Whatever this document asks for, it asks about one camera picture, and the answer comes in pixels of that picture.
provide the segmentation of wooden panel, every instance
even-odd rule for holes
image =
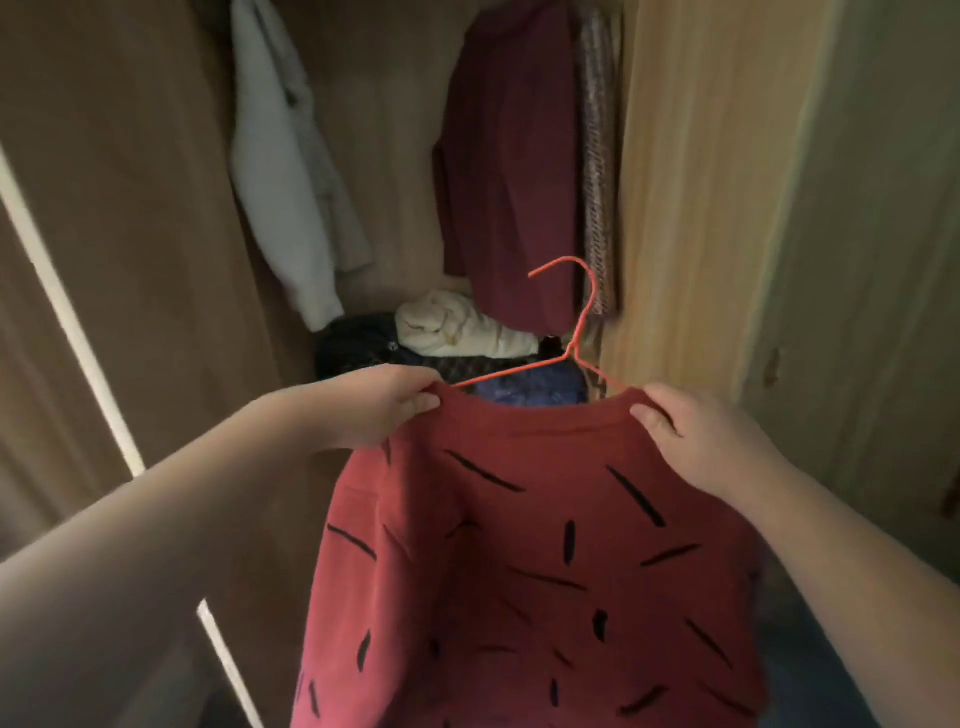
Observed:
[[[798,465],[954,575],[957,27],[954,3],[849,4],[744,398]]]
[[[612,376],[736,396],[832,5],[626,4]]]
[[[0,205],[0,560],[130,479]]]
[[[185,0],[0,12],[0,139],[151,465],[280,382],[195,21]],[[303,624],[292,554],[312,550],[297,540],[309,511],[277,490],[210,596],[268,725],[289,719]]]
[[[330,153],[373,246],[338,281],[348,313],[393,310],[438,286],[443,242],[430,152],[464,32],[493,0],[278,0]]]

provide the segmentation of red sweater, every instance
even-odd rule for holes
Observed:
[[[576,107],[564,2],[515,0],[481,13],[450,80],[433,154],[444,269],[477,307],[540,335],[575,323]]]
[[[437,391],[337,483],[293,725],[756,725],[758,538],[664,463],[649,400]]]

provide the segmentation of wooden wardrobe door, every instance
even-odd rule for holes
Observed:
[[[738,396],[834,5],[625,2],[611,376]]]
[[[0,15],[0,142],[149,467],[280,384],[196,20],[185,0],[0,0]],[[315,549],[293,543],[310,514],[277,490],[210,595],[271,726],[289,719],[294,582],[310,577],[288,554]]]
[[[960,577],[960,6],[848,3],[744,403]]]

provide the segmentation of finger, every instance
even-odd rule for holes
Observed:
[[[659,404],[663,411],[674,420],[676,419],[675,414],[687,409],[693,401],[688,392],[659,381],[647,384],[643,387],[643,391],[647,397]]]
[[[429,367],[397,367],[396,398],[406,400],[431,384],[443,381],[444,378],[436,369]]]
[[[440,406],[440,398],[437,395],[431,395],[426,392],[415,394],[409,400],[402,401],[396,409],[396,420],[394,425],[400,427],[405,422],[413,420],[417,415],[429,412]]]
[[[660,452],[672,448],[681,439],[670,421],[653,407],[648,407],[646,404],[635,404],[630,408],[630,414],[636,417],[650,433],[650,437],[653,438]]]

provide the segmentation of patterned garment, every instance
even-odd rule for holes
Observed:
[[[748,728],[760,541],[630,415],[442,404],[337,482],[293,728]]]
[[[609,318],[617,313],[613,58],[603,13],[597,8],[582,7],[579,14],[581,29],[574,55],[580,112],[584,252],[597,277],[597,297],[590,313]],[[586,290],[585,304],[588,298]]]

